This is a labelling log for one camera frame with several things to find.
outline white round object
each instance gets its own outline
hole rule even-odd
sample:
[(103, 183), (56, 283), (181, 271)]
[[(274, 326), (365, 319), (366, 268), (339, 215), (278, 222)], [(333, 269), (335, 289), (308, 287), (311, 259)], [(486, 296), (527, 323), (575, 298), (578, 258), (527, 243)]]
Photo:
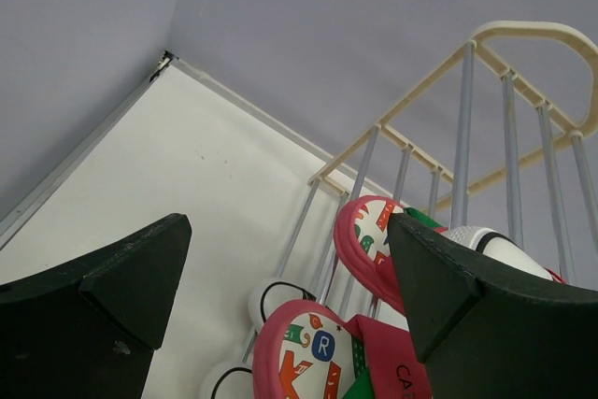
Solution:
[(491, 228), (461, 226), (442, 234), (446, 238), (498, 262), (512, 266), (530, 275), (552, 280), (552, 275), (534, 259), (528, 256), (507, 237)]
[(316, 297), (303, 287), (291, 284), (280, 278), (265, 279), (256, 285), (249, 294), (249, 316), (257, 332), (262, 330), (265, 321), (274, 311), (293, 299), (315, 301)]
[(244, 364), (219, 363), (207, 373), (198, 399), (253, 399), (253, 376)]

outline wall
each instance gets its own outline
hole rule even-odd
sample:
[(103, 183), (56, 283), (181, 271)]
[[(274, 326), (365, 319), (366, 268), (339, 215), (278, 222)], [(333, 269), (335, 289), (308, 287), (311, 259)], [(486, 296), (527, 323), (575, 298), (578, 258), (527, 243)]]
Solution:
[(148, 76), (177, 0), (0, 0), (0, 220)]
[[(194, 398), (212, 364), (239, 356), (250, 328), (249, 290), (274, 273), (306, 180), (322, 165), (170, 67), (0, 252), (0, 283), (100, 248), (170, 212), (187, 214), (189, 256), (144, 397)], [(335, 209), (335, 199), (318, 192), (284, 278), (307, 285)], [(332, 308), (345, 279), (340, 269)], [(366, 304), (356, 286), (349, 314)], [(388, 309), (383, 315), (405, 323)]]

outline beige plastic frame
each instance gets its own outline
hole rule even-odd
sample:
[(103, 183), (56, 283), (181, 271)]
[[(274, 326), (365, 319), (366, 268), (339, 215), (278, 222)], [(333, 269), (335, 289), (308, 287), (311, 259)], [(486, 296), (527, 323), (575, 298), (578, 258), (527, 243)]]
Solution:
[[(526, 37), (538, 39), (551, 39), (563, 43), (565, 46), (574, 50), (588, 64), (592, 74), (592, 85), (590, 95), (590, 108), (586, 118), (575, 123), (560, 109), (553, 100), (549, 99), (540, 90), (538, 90), (530, 81), (524, 78), (520, 72), (511, 64), (505, 61), (492, 48), (485, 45), (485, 41), (492, 37)], [(512, 72), (513, 85), (515, 91), (520, 94), (534, 108), (538, 108), (547, 103), (550, 111), (550, 120), (562, 132), (554, 137), (555, 150), (563, 150), (572, 145), (569, 136), (581, 134), (587, 138), (598, 129), (598, 47), (585, 35), (575, 28), (555, 22), (530, 22), (530, 21), (492, 21), (481, 27), (478, 27), (472, 34), (468, 42), (474, 42), (476, 57), (486, 65), (499, 78), (507, 72)], [(365, 133), (360, 135), (343, 152), (338, 154), (320, 169), (311, 179), (319, 178), (321, 183), (332, 188), (338, 194), (350, 192), (336, 181), (332, 180), (330, 174), (344, 163), (355, 151), (359, 149), (369, 137), (373, 127), (379, 126), (382, 135), (387, 137), (397, 147), (404, 149), (407, 146), (412, 147), (412, 157), (421, 164), (428, 167), (431, 171), (439, 168), (441, 177), (444, 181), (452, 184), (453, 173), (446, 166), (442, 165), (421, 147), (408, 139), (405, 135), (392, 128), (389, 123), (392, 119), (403, 112), (411, 103), (417, 100), (428, 88), (441, 79), (456, 63), (463, 58), (464, 44), (450, 55), (441, 65), (433, 70), (428, 76), (422, 79), (413, 89), (403, 97), (399, 98), (394, 105), (378, 119)], [(520, 157), (520, 169), (537, 164), (544, 159), (542, 147), (538, 147)], [(485, 176), (476, 179), (468, 185), (470, 196), (476, 195), (491, 185), (503, 180), (506, 174), (506, 167), (502, 166), (491, 171)], [(449, 207), (452, 198), (451, 193), (438, 199), (436, 210)]]

